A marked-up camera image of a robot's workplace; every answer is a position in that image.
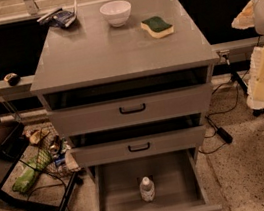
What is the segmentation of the green yellow sponge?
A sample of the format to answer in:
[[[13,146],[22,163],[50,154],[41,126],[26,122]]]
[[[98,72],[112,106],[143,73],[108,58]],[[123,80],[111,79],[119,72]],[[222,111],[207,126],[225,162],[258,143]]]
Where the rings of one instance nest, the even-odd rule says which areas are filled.
[[[173,25],[168,24],[158,16],[153,16],[152,18],[143,20],[140,26],[148,32],[151,37],[158,39],[171,35],[174,32]]]

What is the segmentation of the grey top drawer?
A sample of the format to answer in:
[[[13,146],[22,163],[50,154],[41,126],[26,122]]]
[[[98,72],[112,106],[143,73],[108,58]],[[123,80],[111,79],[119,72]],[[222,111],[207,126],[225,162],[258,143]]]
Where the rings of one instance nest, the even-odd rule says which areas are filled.
[[[198,67],[46,94],[48,116],[63,135],[126,127],[206,111],[208,68]]]

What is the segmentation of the black tripod stand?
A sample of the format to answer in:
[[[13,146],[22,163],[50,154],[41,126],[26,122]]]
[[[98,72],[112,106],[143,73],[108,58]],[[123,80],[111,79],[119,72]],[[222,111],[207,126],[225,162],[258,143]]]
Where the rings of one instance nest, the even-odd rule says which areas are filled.
[[[248,92],[247,92],[247,89],[248,89],[247,84],[243,81],[242,77],[239,76],[239,74],[237,73],[237,71],[234,70],[233,66],[230,63],[229,51],[228,50],[219,51],[217,54],[219,55],[219,57],[221,59],[225,60],[225,63],[227,64],[228,69],[230,71],[231,80],[237,82],[238,85],[240,85],[240,87],[243,90],[243,93],[245,93],[245,96],[248,95]]]

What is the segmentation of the grey drawer cabinet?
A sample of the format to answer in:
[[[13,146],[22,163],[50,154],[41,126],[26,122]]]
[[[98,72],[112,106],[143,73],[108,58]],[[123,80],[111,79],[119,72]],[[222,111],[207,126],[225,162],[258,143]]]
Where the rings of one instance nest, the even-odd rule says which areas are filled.
[[[130,19],[119,28],[111,27],[103,19],[97,4],[89,4],[79,8],[77,23],[70,29],[49,30],[31,86],[31,92],[48,112],[49,104],[44,97],[50,93],[204,66],[208,68],[211,82],[218,56],[179,1],[129,2]],[[174,32],[161,39],[151,37],[140,25],[153,16],[173,25]],[[194,117],[202,125],[202,116],[207,110],[179,117]],[[58,133],[67,139],[71,148],[75,146],[74,138],[88,134]]]

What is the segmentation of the grey drawer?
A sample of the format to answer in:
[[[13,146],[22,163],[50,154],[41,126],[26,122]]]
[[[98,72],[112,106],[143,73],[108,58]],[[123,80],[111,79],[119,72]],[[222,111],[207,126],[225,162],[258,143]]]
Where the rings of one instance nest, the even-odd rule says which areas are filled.
[[[199,147],[204,134],[199,120],[185,116],[77,136],[71,154],[82,167],[97,166]]]
[[[208,68],[198,67],[46,94],[48,116],[63,135],[126,127],[206,111]]]
[[[95,211],[221,211],[207,200],[192,155],[187,150],[96,168]],[[140,181],[154,182],[152,202],[142,200]]]

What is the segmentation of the black tape measure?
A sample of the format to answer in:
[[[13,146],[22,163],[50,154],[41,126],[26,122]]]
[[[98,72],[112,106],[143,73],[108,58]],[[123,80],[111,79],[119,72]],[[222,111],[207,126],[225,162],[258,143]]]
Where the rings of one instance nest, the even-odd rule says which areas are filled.
[[[20,82],[21,78],[16,73],[8,73],[4,77],[4,80],[10,86],[15,87],[15,85],[17,85]]]

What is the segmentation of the black power adapter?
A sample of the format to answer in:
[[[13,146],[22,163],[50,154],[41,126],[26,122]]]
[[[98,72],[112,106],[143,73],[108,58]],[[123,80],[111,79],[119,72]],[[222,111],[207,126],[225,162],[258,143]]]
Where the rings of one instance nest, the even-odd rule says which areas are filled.
[[[231,144],[232,143],[232,136],[226,132],[225,129],[223,129],[222,127],[218,127],[213,121],[212,119],[210,119],[209,116],[206,116],[205,119],[207,119],[208,123],[213,127],[213,129],[215,130],[216,134],[219,135],[223,141],[225,141],[226,143]]]

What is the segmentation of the grey middle drawer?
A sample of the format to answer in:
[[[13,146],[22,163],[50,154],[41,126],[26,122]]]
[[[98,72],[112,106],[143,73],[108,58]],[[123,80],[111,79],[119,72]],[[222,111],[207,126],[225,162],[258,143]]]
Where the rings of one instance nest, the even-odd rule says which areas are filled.
[[[71,154],[82,167],[97,166],[199,147],[204,134],[199,120],[185,116],[77,136]]]

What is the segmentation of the clear plastic water bottle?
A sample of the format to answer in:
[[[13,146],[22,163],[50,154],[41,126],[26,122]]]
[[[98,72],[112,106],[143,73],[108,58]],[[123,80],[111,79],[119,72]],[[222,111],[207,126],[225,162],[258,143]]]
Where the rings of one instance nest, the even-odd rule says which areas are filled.
[[[147,176],[145,176],[141,181],[140,181],[140,194],[142,197],[142,200],[145,202],[152,202],[155,198],[155,187],[154,187],[154,182],[149,179]]]

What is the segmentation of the green chip bag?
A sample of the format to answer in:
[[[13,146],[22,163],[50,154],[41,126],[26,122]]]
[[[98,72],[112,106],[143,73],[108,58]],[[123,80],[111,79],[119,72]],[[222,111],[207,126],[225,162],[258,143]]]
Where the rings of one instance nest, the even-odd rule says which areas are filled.
[[[37,155],[23,162],[23,171],[14,181],[12,191],[20,194],[28,193],[33,187],[41,171],[52,162],[52,156],[46,150],[40,150]]]

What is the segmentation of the white ceramic bowl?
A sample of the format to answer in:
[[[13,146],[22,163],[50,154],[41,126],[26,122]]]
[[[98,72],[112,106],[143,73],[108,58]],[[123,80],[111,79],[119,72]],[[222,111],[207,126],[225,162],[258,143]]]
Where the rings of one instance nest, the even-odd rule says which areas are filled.
[[[132,5],[125,0],[107,2],[100,7],[103,18],[112,27],[123,26],[130,17]]]

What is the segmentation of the grey bottom drawer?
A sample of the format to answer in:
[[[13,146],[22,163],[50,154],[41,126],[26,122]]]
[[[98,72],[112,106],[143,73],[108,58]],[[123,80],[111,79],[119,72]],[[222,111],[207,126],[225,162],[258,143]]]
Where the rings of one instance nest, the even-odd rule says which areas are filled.
[[[192,155],[187,150],[96,168],[95,211],[221,211],[207,200]],[[154,182],[152,202],[142,200],[140,181]]]

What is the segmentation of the blue snack bag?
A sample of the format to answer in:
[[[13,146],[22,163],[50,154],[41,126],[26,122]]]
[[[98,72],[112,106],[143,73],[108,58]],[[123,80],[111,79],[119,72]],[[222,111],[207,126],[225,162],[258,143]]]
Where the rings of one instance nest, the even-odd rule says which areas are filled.
[[[73,10],[64,10],[62,7],[56,8],[53,11],[43,15],[37,19],[40,25],[47,25],[48,27],[67,29],[72,25],[77,18],[77,4],[73,3]]]

